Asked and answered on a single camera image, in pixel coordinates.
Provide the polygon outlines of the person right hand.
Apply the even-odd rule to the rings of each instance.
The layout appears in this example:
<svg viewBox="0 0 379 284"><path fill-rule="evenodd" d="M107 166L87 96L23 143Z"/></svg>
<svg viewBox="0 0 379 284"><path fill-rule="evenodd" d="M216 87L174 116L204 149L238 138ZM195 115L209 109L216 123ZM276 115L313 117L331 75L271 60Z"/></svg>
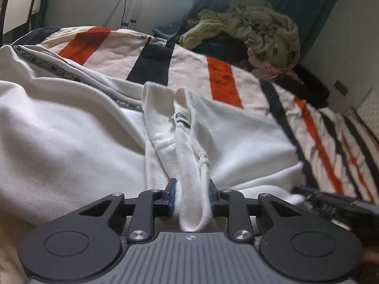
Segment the person right hand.
<svg viewBox="0 0 379 284"><path fill-rule="evenodd" d="M362 261L355 271L353 278L360 284L378 284L379 282L379 248L378 246L366 247Z"/></svg>

